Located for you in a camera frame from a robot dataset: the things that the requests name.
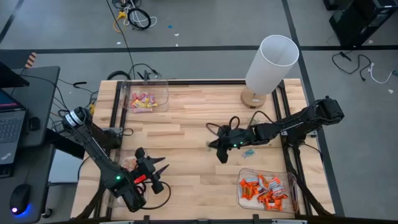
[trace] blue light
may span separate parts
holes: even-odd
[[[24,217],[28,216],[29,211],[30,211],[31,209],[32,209],[32,206],[31,206],[30,204],[28,204],[27,207],[26,207],[26,210],[25,210],[24,212],[22,212],[22,213],[19,214],[19,215],[14,215],[14,216],[17,217],[17,218],[24,218]]]

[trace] computer mouse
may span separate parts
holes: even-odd
[[[11,194],[10,210],[13,214],[23,213],[29,204],[30,185],[18,185]]]

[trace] laptop keyboard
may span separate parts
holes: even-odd
[[[21,133],[23,119],[0,119],[0,143],[15,142]]]

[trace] white cylinder lamp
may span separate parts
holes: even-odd
[[[249,108],[259,108],[299,59],[299,48],[287,37],[271,35],[259,47],[246,74],[247,87],[241,99]]]

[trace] small blue object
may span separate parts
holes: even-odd
[[[243,153],[242,156],[243,156],[244,158],[247,158],[247,157],[252,156],[252,155],[254,155],[254,149],[249,149],[249,150],[247,150],[246,152]]]

